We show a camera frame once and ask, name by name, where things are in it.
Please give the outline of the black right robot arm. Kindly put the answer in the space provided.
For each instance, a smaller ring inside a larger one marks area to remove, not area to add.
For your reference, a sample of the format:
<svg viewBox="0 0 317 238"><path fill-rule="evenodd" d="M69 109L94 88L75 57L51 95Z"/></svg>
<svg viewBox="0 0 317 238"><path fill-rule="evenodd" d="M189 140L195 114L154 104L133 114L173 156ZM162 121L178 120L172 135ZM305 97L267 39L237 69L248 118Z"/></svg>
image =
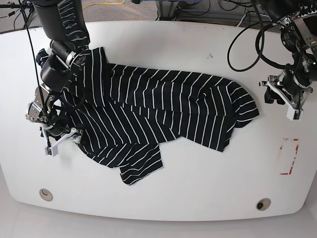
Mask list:
<svg viewBox="0 0 317 238"><path fill-rule="evenodd" d="M38 72L35 99L28 105L26 119L39 123L47 144L46 155L56 156L58 144L70 139L79 144L81 127L68 127L63 109L55 102L72 76L76 76L86 64L90 37L85 25L82 3L79 0L33 0L31 2L51 40L51 53L43 57Z"/></svg>

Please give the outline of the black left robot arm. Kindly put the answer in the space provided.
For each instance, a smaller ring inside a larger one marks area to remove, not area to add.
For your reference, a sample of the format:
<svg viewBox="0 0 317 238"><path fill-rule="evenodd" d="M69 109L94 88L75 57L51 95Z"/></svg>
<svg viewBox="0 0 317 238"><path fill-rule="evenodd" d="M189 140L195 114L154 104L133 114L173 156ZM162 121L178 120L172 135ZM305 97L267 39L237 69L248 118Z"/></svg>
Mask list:
<svg viewBox="0 0 317 238"><path fill-rule="evenodd" d="M317 2L315 0L253 0L260 30L256 36L256 61L280 69L279 75L269 75L260 86L266 88L264 101L287 105L287 118L301 121L303 105L313 92L317 80ZM279 64L264 54L265 32L280 30L283 46L292 54L292 64Z"/></svg>

